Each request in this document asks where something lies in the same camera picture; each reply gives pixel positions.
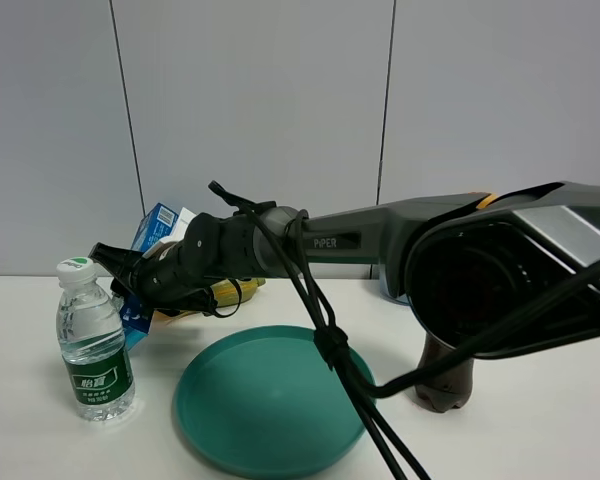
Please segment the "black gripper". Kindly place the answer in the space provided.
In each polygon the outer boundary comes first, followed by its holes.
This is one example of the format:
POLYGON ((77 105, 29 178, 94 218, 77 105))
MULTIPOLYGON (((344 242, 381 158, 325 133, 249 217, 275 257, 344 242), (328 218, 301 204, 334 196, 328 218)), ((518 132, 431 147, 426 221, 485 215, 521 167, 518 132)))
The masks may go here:
POLYGON ((183 240, 163 258, 144 258, 138 251, 98 242, 89 258, 145 307, 194 310, 205 304, 209 311, 215 304, 210 298, 196 297, 211 287, 210 272, 218 258, 216 239, 183 240))

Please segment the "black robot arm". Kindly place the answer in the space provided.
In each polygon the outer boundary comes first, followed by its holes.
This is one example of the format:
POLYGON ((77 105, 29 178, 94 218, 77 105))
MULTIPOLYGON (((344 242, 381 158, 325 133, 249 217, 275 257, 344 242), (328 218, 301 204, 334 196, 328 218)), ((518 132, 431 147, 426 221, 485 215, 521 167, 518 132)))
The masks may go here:
POLYGON ((91 259, 150 308, 210 311, 217 280, 287 277, 285 259, 377 264, 427 333, 456 347, 600 260, 600 186, 552 182, 494 200, 412 198, 314 218, 212 190, 232 216, 197 215, 163 252, 97 244, 91 259))

